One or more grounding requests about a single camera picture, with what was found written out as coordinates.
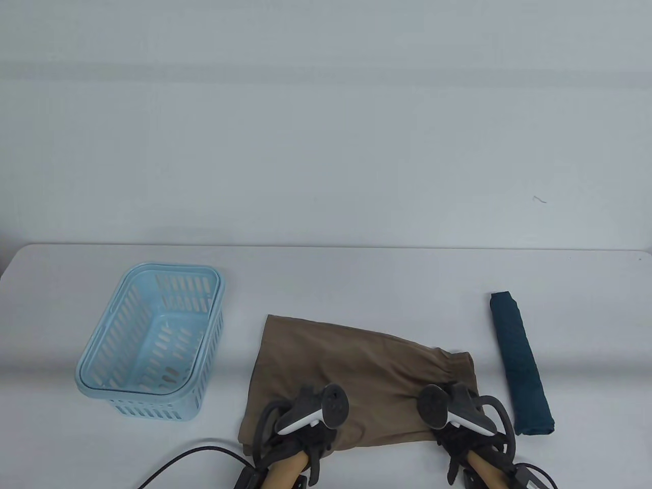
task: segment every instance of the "fabric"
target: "fabric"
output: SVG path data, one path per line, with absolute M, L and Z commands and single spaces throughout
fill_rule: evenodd
M 499 292 L 492 294 L 490 307 L 514 408 L 514 431 L 517 435 L 548 435 L 555 430 L 555 421 L 518 305 L 509 292 Z
M 427 384 L 461 381 L 477 393 L 468 353 L 448 353 L 389 334 L 303 319 L 268 316 L 249 384 L 238 441 L 251 453 L 268 402 L 295 398 L 302 384 L 344 388 L 349 417 L 334 450 L 434 440 L 417 412 Z

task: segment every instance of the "black cable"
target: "black cable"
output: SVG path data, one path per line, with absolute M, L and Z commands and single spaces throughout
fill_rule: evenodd
M 548 479 L 548 482 L 552 485 L 552 489 L 559 489 L 557 487 L 557 484 L 555 484 L 555 481 L 552 480 L 552 477 L 547 474 L 543 469 L 538 468 L 535 465 L 528 464 L 527 462 L 519 462 L 518 464 L 514 464 L 514 467 L 526 467 L 528 469 L 535 470 L 539 472 L 543 477 Z
M 205 450 L 214 450 L 214 451 L 216 451 L 216 452 L 226 453 L 227 455 L 233 457 L 234 459 L 238 460 L 239 462 L 243 463 L 244 465 L 246 465 L 246 466 L 248 466 L 248 467 L 251 467 L 252 469 L 254 468 L 254 466 L 253 466 L 252 464 L 250 464 L 249 462 L 247 462 L 247 460 L 245 460 L 244 458 L 242 458 L 241 456 L 239 456 L 239 455 L 238 455 L 237 453 L 235 453 L 235 452 L 231 452 L 230 450 L 225 449 L 225 448 L 222 448 L 222 447 L 214 447 L 214 446 L 206 445 L 206 446 L 203 446 L 203 447 L 196 447 L 196 448 L 193 448 L 193 449 L 190 449 L 190 450 L 186 450 L 186 451 L 185 451 L 184 453 L 182 453 L 181 455 L 177 455 L 175 458 L 173 458 L 172 460 L 170 460 L 167 464 L 165 464 L 164 466 L 162 466 L 159 470 L 157 470 L 156 472 L 154 472 L 154 473 L 149 477 L 149 479 L 147 479 L 147 480 L 146 480 L 145 482 L 143 482 L 140 486 L 138 486 L 138 489 L 143 489 L 144 487 L 146 487 L 146 486 L 147 486 L 151 481 L 153 481 L 154 479 L 156 479 L 156 478 L 161 474 L 161 472 L 163 472 L 165 469 L 167 469 L 168 467 L 170 467 L 170 466 L 171 466 L 172 464 L 174 464 L 175 462 L 180 461 L 182 458 L 187 457 L 187 456 L 190 455 L 190 454 L 197 453 L 197 452 L 203 452 L 203 451 L 205 451 Z

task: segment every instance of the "tabletop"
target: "tabletop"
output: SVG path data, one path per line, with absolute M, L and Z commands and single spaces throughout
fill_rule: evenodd
M 124 417 L 75 385 L 120 277 L 144 261 L 212 265 L 226 280 L 224 333 L 192 421 Z M 491 292 L 503 290 L 521 310 L 556 421 L 552 435 L 517 437 L 517 458 L 560 488 L 648 487 L 649 254 L 81 244 L 26 246 L 0 279 L 0 487 L 131 489 L 188 447 L 237 448 L 267 314 L 469 351 L 481 394 L 509 409 L 489 310 Z M 319 487 L 446 487 L 447 464 L 432 442 L 357 448 L 323 461 Z M 202 452 L 151 488 L 231 488 L 240 468 Z

